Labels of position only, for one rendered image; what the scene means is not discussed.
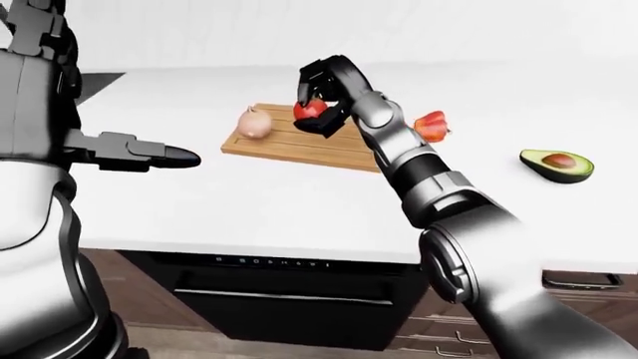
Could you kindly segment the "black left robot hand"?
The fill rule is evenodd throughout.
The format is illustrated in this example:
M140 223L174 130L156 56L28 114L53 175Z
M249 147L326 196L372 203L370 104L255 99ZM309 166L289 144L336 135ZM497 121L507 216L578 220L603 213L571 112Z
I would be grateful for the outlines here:
M129 134L82 132L75 101L83 80L78 43L65 18L66 0L12 0L0 22L12 35L0 49L0 161L27 161L68 170L145 173L198 167L194 152Z

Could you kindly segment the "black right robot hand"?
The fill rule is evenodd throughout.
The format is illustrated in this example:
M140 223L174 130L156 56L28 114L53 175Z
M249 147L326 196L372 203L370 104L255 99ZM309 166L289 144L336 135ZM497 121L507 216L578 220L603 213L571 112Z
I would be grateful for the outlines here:
M315 118L296 120L293 125L307 134L332 137L352 115L359 98L372 92L363 73L346 56L335 55L318 59L300 68L297 104L306 107L315 96L323 101L336 102Z

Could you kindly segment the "red tomato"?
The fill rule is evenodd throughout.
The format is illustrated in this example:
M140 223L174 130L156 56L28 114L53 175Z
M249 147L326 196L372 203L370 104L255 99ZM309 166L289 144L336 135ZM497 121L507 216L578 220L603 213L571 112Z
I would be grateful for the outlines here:
M327 109L328 105L320 98L312 98L305 107L296 103L293 107L293 117L296 120L318 118Z

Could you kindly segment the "wooden cutting board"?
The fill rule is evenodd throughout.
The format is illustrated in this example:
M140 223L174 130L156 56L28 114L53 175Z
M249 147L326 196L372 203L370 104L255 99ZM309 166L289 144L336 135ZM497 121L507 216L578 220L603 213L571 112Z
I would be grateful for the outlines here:
M255 104L254 109L271 116L270 134L262 140L251 140L234 131L221 146L223 153L368 173L380 171L351 120L326 139L298 131L293 126L293 107Z

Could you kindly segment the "red bell pepper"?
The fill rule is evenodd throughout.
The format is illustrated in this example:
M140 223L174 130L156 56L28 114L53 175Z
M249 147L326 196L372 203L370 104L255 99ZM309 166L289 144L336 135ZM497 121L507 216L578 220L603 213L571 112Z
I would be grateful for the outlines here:
M413 128L428 143L442 142L451 133L442 111L434 111L415 119Z

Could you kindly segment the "pale yellow onion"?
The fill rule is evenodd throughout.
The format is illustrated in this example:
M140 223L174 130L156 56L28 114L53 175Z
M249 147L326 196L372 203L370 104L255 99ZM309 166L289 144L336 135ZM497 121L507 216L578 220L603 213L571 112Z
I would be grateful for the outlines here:
M260 140L267 137L272 129L272 118L262 110L247 107L238 119L237 131L243 137Z

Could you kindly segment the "halved green avocado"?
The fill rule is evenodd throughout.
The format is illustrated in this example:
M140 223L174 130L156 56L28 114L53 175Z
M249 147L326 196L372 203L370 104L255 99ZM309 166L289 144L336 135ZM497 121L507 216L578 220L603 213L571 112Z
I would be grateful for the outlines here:
M595 170L592 161L569 152L525 149L519 160L544 179L561 184L585 181Z

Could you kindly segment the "dark grey stovetop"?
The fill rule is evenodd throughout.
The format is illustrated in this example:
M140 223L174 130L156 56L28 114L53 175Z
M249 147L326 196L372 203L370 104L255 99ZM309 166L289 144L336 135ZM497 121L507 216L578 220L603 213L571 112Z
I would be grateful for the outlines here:
M85 101L88 101L90 98L106 89L115 80L118 80L124 74L125 73L83 74L82 92L80 97L76 99L75 104L79 106Z

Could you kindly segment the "black dishwasher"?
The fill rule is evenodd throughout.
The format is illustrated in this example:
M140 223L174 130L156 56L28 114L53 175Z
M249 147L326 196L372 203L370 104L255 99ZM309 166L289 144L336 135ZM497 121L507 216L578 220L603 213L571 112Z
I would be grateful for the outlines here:
M382 351L427 291L419 265L120 250L227 337Z

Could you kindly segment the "brown wooden drawer cabinet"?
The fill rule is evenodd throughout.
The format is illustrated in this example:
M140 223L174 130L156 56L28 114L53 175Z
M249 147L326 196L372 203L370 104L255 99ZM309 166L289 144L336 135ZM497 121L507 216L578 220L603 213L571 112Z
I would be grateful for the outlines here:
M617 274L619 289L573 290L546 287L562 304L615 332L638 348L638 274ZM496 355L495 349L466 309L444 301L430 289L390 344L390 349L435 353L472 349L473 358Z

